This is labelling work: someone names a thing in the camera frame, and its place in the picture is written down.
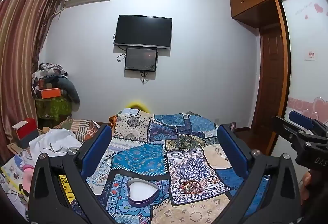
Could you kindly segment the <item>right hand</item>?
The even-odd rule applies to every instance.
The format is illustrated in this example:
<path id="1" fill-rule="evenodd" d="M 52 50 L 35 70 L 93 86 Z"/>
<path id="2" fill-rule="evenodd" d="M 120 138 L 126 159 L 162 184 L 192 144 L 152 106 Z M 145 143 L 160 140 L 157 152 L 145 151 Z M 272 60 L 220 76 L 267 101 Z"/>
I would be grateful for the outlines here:
<path id="1" fill-rule="evenodd" d="M 301 205 L 310 197 L 309 187 L 321 181 L 322 173 L 320 171 L 310 170 L 306 172 L 301 180 L 300 202 Z"/>

